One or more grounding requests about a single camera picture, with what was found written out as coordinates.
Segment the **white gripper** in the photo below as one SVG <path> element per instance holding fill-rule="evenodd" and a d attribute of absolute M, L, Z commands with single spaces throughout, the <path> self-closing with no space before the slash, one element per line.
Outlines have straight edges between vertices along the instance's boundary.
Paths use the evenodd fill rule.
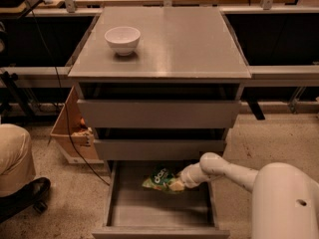
<path fill-rule="evenodd" d="M 195 188 L 204 182 L 204 173 L 199 164 L 191 164 L 179 173 L 179 179 L 169 183 L 168 188 L 173 192 L 184 191 L 186 188 Z"/>

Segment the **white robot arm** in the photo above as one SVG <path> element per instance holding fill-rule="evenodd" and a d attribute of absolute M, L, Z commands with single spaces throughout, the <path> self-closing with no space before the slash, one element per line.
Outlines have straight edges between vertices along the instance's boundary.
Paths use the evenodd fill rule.
<path fill-rule="evenodd" d="M 293 165 L 273 162 L 255 170 L 207 152 L 168 188 L 183 191 L 218 175 L 252 194 L 251 239 L 319 239 L 319 183 Z"/>

